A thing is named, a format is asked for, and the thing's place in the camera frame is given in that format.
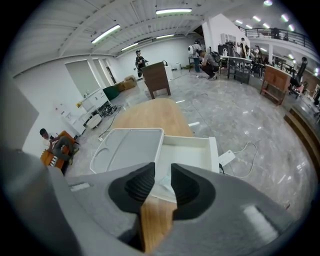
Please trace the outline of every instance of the white ceiling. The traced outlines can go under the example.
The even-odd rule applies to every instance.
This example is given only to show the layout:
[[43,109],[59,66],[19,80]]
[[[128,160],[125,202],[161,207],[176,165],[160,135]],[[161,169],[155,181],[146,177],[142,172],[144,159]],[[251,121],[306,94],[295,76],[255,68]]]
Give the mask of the white ceiling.
[[[288,17],[288,22],[285,22],[281,18],[282,14],[285,14]],[[263,28],[263,24],[266,23],[270,28],[289,30],[288,26],[292,24],[295,28],[295,32],[307,35],[295,16],[291,14],[287,7],[277,0],[273,0],[273,4],[271,6],[264,5],[263,1],[260,0],[250,0],[238,8],[226,11],[224,15],[234,22],[235,25],[244,29],[248,29],[246,25],[249,25],[254,29]],[[259,17],[261,21],[256,21],[253,19],[253,16]]]
[[[156,10],[169,8],[192,8],[192,12],[156,15]],[[277,8],[275,4],[265,7],[263,0],[48,0],[17,35],[8,54],[9,69],[15,75],[66,56],[117,56],[138,41],[167,34],[191,36],[207,16],[220,13],[232,21],[242,20],[244,26],[250,22],[261,27],[265,21],[282,28],[282,10]],[[262,19],[261,25],[252,22],[253,15]],[[116,24],[121,28],[91,43]]]

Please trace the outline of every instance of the white wall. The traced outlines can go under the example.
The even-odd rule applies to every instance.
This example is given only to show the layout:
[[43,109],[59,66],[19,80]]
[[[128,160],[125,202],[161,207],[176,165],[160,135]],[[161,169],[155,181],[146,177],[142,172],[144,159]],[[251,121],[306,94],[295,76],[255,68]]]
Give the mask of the white wall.
[[25,71],[14,78],[18,89],[39,112],[22,150],[40,157],[43,150],[43,138],[39,131],[47,129],[54,134],[66,130],[71,136],[74,132],[62,122],[55,107],[63,104],[64,108],[75,116],[81,116],[85,110],[76,107],[83,99],[73,82],[65,63],[86,60],[88,56],[76,56],[54,60]]
[[3,71],[0,87],[0,147],[21,150],[38,115],[8,71]]
[[[173,39],[142,46],[138,49],[141,50],[141,56],[149,61],[149,65],[167,61],[168,65],[174,69],[176,63],[180,63],[182,67],[189,64],[188,46],[192,45],[194,41],[194,38]],[[133,50],[117,58],[119,68],[116,69],[116,76],[120,81],[130,75],[138,78],[137,70],[134,70],[136,68],[136,57],[136,50]]]
[[233,24],[231,20],[222,14],[215,17],[210,17],[202,24],[204,33],[205,46],[211,46],[212,51],[218,51],[218,45],[222,44],[221,34],[228,34],[236,37],[236,42],[240,43],[241,38],[244,38],[248,46],[250,46],[249,39],[245,33]]

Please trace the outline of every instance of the glossy tile floor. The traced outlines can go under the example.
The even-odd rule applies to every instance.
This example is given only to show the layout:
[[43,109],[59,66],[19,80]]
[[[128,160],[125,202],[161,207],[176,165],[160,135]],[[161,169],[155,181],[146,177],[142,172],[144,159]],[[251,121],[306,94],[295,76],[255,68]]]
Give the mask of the glossy tile floor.
[[[171,96],[159,91],[156,98],[182,101],[177,104],[188,123],[198,122],[190,127],[194,136],[215,137],[219,155],[227,150],[240,151],[247,142],[254,143],[258,151],[254,167],[243,180],[281,206],[289,207],[293,217],[299,218],[310,203],[318,180],[305,147],[284,121],[285,109],[259,95],[256,88],[228,80],[224,75],[209,81],[205,73],[197,78],[194,72],[180,70],[174,71],[173,77]],[[125,111],[148,100],[151,100],[148,89],[139,81],[138,86],[122,92],[111,102],[121,105],[121,111]],[[67,168],[66,177],[92,173],[89,166],[101,143],[98,136],[109,127],[114,115],[104,118],[98,128],[87,129],[78,138],[80,150],[74,156],[73,165]],[[224,171],[238,177],[247,175],[255,152],[255,147],[249,144]]]

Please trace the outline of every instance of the wooden table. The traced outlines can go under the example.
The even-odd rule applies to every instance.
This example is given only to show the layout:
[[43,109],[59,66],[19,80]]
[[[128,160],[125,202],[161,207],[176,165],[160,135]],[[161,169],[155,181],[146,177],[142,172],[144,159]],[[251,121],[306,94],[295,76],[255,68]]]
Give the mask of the wooden table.
[[[178,105],[167,98],[153,99],[135,105],[119,114],[112,128],[162,128],[165,135],[193,136]],[[150,253],[170,231],[172,214],[176,208],[176,203],[151,195],[147,197],[141,207],[141,226],[146,253]]]

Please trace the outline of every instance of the white desk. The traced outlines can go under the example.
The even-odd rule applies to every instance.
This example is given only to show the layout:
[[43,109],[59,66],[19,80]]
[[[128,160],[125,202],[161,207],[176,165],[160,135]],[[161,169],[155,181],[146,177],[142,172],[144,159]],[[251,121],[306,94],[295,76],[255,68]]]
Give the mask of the white desk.
[[90,93],[81,102],[82,102],[83,108],[87,112],[90,112],[90,113],[92,113],[94,111],[98,111],[98,113],[99,113],[99,108],[101,108],[101,106],[103,104],[105,104],[106,102],[110,103],[109,99],[107,98],[106,94],[104,93],[104,91],[101,88]]

